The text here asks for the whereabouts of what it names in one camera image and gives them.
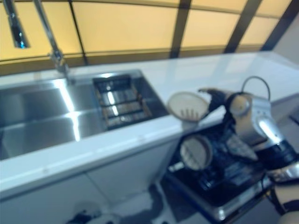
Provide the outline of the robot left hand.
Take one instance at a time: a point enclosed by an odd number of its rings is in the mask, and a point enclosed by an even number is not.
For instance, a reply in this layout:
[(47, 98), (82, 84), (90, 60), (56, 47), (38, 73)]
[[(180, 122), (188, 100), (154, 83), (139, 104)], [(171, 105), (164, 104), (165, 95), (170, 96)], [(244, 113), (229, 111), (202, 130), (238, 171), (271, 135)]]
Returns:
[(102, 215), (100, 211), (88, 213), (86, 210), (77, 213), (74, 217), (68, 220), (67, 224), (87, 224), (90, 221), (99, 218)]

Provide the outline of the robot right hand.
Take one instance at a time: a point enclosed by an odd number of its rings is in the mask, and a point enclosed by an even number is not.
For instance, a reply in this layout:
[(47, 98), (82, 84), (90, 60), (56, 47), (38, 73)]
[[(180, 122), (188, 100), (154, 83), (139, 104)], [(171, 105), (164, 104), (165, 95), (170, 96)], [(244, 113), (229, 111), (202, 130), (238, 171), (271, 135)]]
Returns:
[(209, 113), (225, 105), (228, 98), (233, 94), (231, 91), (217, 88), (202, 88), (199, 89), (198, 92), (207, 93), (211, 96), (211, 101), (208, 106)]

